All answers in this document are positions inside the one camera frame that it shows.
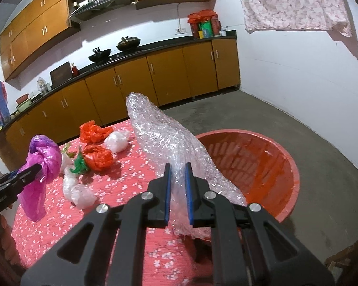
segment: black countertop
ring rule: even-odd
[[[52,89],[48,94],[46,94],[45,96],[42,96],[38,100],[33,101],[31,103],[31,105],[25,111],[23,111],[22,113],[17,115],[14,119],[12,119],[10,122],[5,124],[3,126],[3,129],[0,132],[5,132],[10,127],[10,125],[12,125],[12,123],[14,121],[20,119],[28,111],[30,111],[33,107],[40,104],[42,101],[44,101],[46,98],[48,98],[55,92],[65,88],[66,86],[68,86],[76,81],[86,78],[86,77],[90,76],[91,74],[96,73],[100,70],[110,68],[111,66],[114,66],[118,63],[125,62],[127,60],[137,58],[140,56],[144,56],[151,52],[159,51],[162,49],[168,49],[171,47],[183,46],[183,45],[191,45],[191,44],[196,44],[196,43],[202,43],[202,42],[211,41],[213,39],[226,39],[226,38],[227,39],[230,39],[230,38],[236,39],[236,30],[227,31],[227,36],[218,36],[218,37],[204,38],[204,39],[194,39],[193,36],[184,36],[181,38],[174,38],[174,39],[159,41],[159,42],[155,42],[155,43],[150,43],[150,44],[139,46],[137,51],[130,53],[130,54],[125,54],[125,53],[121,52],[121,53],[112,55],[109,57],[110,60],[108,62],[106,62],[100,66],[97,66],[95,63],[85,66],[84,68],[81,68],[79,70],[80,75],[78,75],[78,76],[72,78],[71,80],[68,80],[67,82],[63,83],[62,85]]]

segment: white wall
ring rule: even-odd
[[[358,38],[358,6],[348,4]],[[214,10],[237,30],[241,90],[300,120],[358,168],[358,60],[348,48],[322,31],[247,33],[240,0],[217,0]],[[346,43],[355,52],[355,40]]]

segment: red bottle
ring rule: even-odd
[[[72,63],[72,74],[73,74],[73,77],[76,77],[76,76],[79,75],[78,69],[77,69],[77,67],[74,65],[74,63]]]

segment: red plastic basket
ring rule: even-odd
[[[292,212],[300,176],[290,154],[271,138],[247,130],[224,129],[197,136],[216,167],[244,194],[279,222]]]

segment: bowl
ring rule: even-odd
[[[111,49],[106,49],[104,51],[101,51],[100,53],[96,53],[94,55],[91,55],[89,57],[89,60],[91,62],[94,62],[94,63],[102,62],[104,60],[107,60],[107,58],[109,58],[110,52],[111,52]]]
[[[28,95],[28,93],[27,93],[27,94],[21,96],[20,98],[18,98],[18,99],[16,100],[16,103],[17,103],[18,105],[20,105],[20,104],[23,103],[25,100],[27,100],[28,97],[29,97],[29,95]]]
[[[31,102],[32,102],[31,99],[25,100],[23,103],[16,106],[16,108],[21,113],[21,112],[25,111],[31,105]]]

